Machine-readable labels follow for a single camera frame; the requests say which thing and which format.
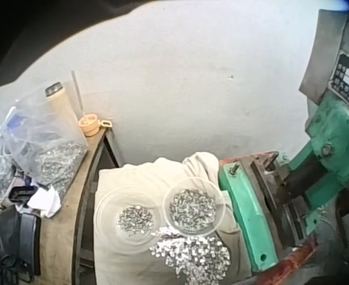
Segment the small plastic cup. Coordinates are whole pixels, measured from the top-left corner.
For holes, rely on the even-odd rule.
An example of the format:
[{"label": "small plastic cup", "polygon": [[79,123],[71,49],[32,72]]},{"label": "small plastic cup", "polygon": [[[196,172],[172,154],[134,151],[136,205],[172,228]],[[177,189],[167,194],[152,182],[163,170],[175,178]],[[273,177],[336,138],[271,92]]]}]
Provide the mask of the small plastic cup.
[{"label": "small plastic cup", "polygon": [[[153,216],[151,231],[127,233],[118,225],[121,212],[128,207],[139,205],[147,208]],[[109,248],[119,254],[134,255],[149,250],[159,239],[154,233],[165,226],[161,204],[155,193],[147,189],[126,186],[106,194],[95,209],[94,230]]]},{"label": "small plastic cup", "polygon": [[[200,190],[206,193],[209,197],[211,197],[214,200],[216,206],[215,218],[214,221],[207,227],[204,227],[200,230],[192,231],[177,226],[175,221],[173,220],[170,212],[170,205],[173,202],[174,197],[177,194],[182,193],[186,189]],[[199,177],[186,178],[175,184],[166,193],[163,207],[166,222],[169,224],[169,226],[179,231],[183,236],[208,236],[209,234],[216,231],[218,227],[221,225],[226,211],[226,205],[223,198],[223,194],[219,187],[217,187],[214,183]]]}]

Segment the wooden table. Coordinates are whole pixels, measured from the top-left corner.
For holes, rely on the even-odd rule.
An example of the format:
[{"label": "wooden table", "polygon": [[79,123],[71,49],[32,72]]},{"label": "wooden table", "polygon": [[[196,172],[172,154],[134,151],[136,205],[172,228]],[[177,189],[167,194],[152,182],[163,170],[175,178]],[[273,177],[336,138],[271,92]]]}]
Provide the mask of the wooden table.
[{"label": "wooden table", "polygon": [[122,166],[121,156],[112,131],[101,130],[88,139],[88,152],[73,180],[62,208],[50,219],[43,219],[40,232],[41,276],[33,284],[79,285],[80,251],[84,216],[92,187],[96,187],[99,161],[103,156],[108,165]]}]

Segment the press machine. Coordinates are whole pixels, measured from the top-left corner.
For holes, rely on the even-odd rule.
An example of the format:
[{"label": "press machine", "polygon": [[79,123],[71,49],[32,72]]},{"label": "press machine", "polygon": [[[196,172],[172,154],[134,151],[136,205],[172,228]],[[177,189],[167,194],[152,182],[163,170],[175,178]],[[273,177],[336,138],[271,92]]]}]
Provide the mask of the press machine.
[{"label": "press machine", "polygon": [[318,209],[349,190],[349,12],[320,10],[300,91],[317,105],[302,150],[286,163],[274,151],[240,158],[219,172],[254,273],[300,246],[319,222]]}]

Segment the white cloth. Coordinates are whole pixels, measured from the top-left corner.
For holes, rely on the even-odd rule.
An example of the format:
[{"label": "white cloth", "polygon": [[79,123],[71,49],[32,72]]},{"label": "white cloth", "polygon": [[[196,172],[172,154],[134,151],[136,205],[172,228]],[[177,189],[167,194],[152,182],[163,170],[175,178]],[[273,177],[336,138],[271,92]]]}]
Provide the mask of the white cloth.
[{"label": "white cloth", "polygon": [[[123,186],[138,186],[155,192],[163,201],[169,187],[188,177],[200,177],[218,185],[218,159],[210,153],[196,153],[182,163],[159,158],[154,163],[139,166],[125,165],[120,169],[101,170],[95,198],[95,214],[99,201],[110,191]],[[227,210],[218,229],[219,237],[229,248],[232,264],[221,284],[232,284],[251,276],[246,246],[240,228],[231,210],[231,201],[225,196]],[[94,255],[98,285],[182,285],[175,271],[165,265],[163,258],[151,256],[149,251],[138,255],[116,254],[97,234],[94,223]]]}]

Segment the concrete wall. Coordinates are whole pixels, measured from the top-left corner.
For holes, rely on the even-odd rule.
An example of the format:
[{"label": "concrete wall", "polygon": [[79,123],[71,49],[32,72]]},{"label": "concrete wall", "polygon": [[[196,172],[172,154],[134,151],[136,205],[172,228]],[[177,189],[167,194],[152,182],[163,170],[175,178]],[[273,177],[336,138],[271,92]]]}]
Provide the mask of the concrete wall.
[{"label": "concrete wall", "polygon": [[182,160],[195,151],[220,158],[268,150],[292,156],[307,141],[306,98],[298,87],[320,8],[341,10],[345,3],[144,5],[62,42],[0,88],[0,121],[16,98],[65,81],[74,69],[85,111],[113,120],[128,163]]}]

